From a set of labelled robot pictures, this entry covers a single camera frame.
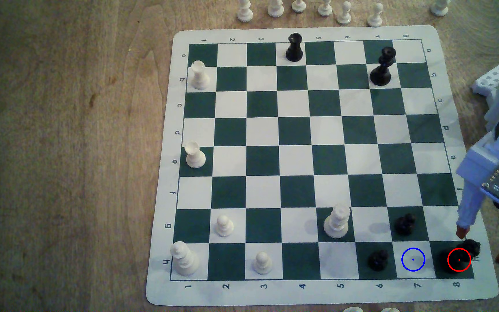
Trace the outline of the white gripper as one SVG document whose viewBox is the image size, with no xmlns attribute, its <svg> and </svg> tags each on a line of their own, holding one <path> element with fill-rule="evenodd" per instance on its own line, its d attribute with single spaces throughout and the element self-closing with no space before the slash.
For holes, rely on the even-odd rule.
<svg viewBox="0 0 499 312">
<path fill-rule="evenodd" d="M 499 195 L 499 137 L 494 132 L 485 134 L 470 147 L 456 172 L 463 178 L 456 235 L 464 239 L 486 195 Z M 499 253 L 495 263 L 499 265 Z"/>
</svg>

